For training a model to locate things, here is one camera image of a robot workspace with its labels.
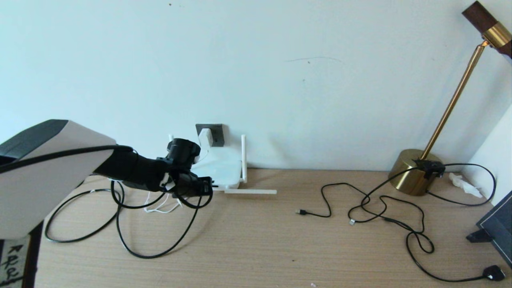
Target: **gold lamp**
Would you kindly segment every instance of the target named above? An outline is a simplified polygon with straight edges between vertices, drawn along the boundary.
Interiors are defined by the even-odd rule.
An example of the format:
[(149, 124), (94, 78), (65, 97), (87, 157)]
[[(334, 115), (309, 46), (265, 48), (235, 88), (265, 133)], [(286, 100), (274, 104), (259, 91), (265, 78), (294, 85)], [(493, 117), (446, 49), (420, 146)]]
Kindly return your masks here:
[[(462, 15), (464, 15), (464, 17), (482, 34), (484, 41), (482, 44), (478, 45), (473, 52), (459, 86), (457, 86), (452, 100), (448, 104), (425, 149), (423, 151), (418, 149), (403, 150), (398, 156), (398, 159), (396, 159), (389, 173), (389, 178), (407, 169), (418, 168), (418, 164), (425, 160), (441, 162), (438, 157), (430, 154), (430, 150), (432, 146), (434, 146), (437, 137), (455, 107), (485, 47), (491, 46), (499, 53), (512, 58), (512, 35), (478, 1), (464, 10)], [(436, 174), (426, 173), (423, 169), (415, 169), (393, 178), (390, 183), (399, 191), (409, 195), (420, 196), (426, 193), (427, 189), (434, 181), (435, 176)]]

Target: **tissue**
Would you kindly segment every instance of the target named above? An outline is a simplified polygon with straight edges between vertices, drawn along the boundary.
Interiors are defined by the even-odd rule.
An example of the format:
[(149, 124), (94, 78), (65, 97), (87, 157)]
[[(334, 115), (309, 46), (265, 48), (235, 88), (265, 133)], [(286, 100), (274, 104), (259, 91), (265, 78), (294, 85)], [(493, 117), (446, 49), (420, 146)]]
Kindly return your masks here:
[(462, 188), (464, 192), (468, 194), (472, 194), (473, 196), (482, 198), (482, 194), (480, 194), (480, 191), (478, 191), (478, 189), (476, 189), (473, 185), (469, 184), (468, 182), (462, 180), (462, 175), (455, 175), (453, 173), (450, 173), (448, 176), (454, 186)]

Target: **robotic arm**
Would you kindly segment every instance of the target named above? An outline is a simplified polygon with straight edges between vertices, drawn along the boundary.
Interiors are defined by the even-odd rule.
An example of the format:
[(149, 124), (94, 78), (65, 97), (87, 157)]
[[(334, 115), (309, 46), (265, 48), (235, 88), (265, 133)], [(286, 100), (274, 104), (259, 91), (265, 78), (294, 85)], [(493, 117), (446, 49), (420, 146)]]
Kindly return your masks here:
[(147, 159), (69, 120), (20, 132), (0, 145), (0, 239), (26, 236), (91, 173), (180, 199), (211, 195), (211, 178), (190, 171), (201, 148), (177, 138), (167, 150)]

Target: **wooden tabletop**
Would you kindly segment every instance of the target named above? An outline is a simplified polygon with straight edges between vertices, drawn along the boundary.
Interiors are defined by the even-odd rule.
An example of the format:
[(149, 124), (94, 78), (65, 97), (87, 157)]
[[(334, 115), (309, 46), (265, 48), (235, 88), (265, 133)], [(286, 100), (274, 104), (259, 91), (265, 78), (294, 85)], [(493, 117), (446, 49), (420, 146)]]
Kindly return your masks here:
[[(346, 181), (370, 191), (386, 178), (385, 172), (249, 170), (249, 183), (241, 188), (277, 189), (277, 195), (215, 192), (183, 241), (163, 257), (130, 255), (121, 245), (115, 223), (82, 242), (43, 239), (36, 287), (511, 287), (510, 268), (493, 246), (465, 239), (477, 230), (475, 223), (491, 209), (490, 204), (461, 207), (429, 195), (409, 196), (387, 184), (368, 207), (380, 211), (383, 206), (377, 196), (382, 194), (413, 201), (425, 211), (426, 234), (435, 244), (435, 253), (428, 255), (411, 240), (426, 269), (442, 278), (460, 279), (481, 275), (485, 267), (497, 264), (507, 275), (501, 282), (446, 283), (427, 276), (406, 251), (406, 230), (382, 219), (349, 224), (347, 212), (360, 204), (362, 194), (347, 186), (326, 189), (331, 218), (295, 213), (306, 209), (326, 214), (319, 191), (324, 184)], [(71, 195), (108, 187), (107, 180), (92, 176)], [(452, 186), (447, 177), (438, 179), (431, 190), (459, 201), (481, 201)], [(127, 204), (133, 205), (143, 204), (147, 196), (130, 189), (127, 194)], [(391, 200), (388, 206), (388, 217), (420, 228), (417, 210)], [(109, 192), (80, 197), (58, 214), (52, 235), (68, 239), (85, 235), (115, 210)], [(181, 236), (193, 212), (178, 208), (170, 214), (148, 214), (125, 209), (120, 226), (133, 250), (156, 254)], [(362, 220), (368, 215), (353, 217)]]

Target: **wall outlet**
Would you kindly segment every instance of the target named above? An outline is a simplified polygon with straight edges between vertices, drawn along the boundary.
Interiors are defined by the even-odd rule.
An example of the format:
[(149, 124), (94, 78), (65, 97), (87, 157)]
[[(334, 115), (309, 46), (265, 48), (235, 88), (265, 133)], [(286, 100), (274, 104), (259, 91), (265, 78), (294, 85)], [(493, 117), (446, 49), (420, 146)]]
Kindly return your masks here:
[(214, 139), (212, 147), (223, 147), (224, 146), (224, 132), (222, 130), (222, 124), (196, 124), (197, 135), (201, 133), (204, 128), (211, 130), (211, 136)]

